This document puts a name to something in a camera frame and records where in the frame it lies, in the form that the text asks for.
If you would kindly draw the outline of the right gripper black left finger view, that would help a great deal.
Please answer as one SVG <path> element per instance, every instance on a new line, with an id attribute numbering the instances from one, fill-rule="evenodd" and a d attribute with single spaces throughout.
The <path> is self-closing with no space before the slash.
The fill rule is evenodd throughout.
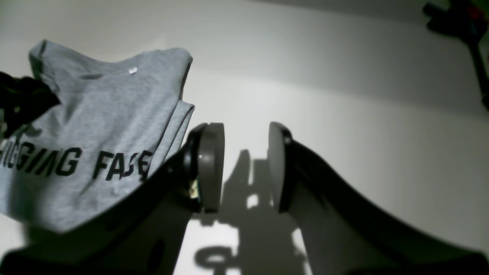
<path id="1" fill-rule="evenodd" d="M 193 214 L 220 207 L 225 127 L 203 123 L 117 205 L 84 225 L 8 253 L 2 275 L 171 275 Z"/>

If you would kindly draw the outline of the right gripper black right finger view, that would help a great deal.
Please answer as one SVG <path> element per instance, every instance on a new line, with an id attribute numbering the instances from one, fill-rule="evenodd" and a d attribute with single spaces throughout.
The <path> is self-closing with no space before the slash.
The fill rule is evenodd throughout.
<path id="1" fill-rule="evenodd" d="M 315 275 L 487 275 L 487 256 L 434 238 L 353 189 L 279 122 L 269 124 L 274 209 L 301 231 Z"/>

